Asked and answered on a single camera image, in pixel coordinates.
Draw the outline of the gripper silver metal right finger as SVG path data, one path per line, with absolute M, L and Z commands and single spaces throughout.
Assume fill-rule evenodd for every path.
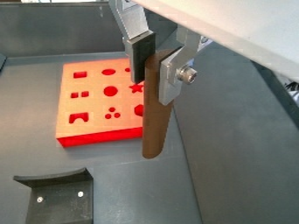
M 176 40 L 181 43 L 181 48 L 175 50 L 160 62 L 159 102 L 163 105 L 169 104 L 180 94 L 181 84 L 191 84 L 196 76 L 189 61 L 201 49 L 201 35 L 179 26 Z

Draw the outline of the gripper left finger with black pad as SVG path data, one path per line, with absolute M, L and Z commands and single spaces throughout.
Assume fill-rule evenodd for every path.
M 149 30 L 144 8 L 132 0 L 108 0 L 123 34 L 125 54 L 129 58 L 131 80 L 145 79 L 145 60 L 155 53 L 155 33 Z

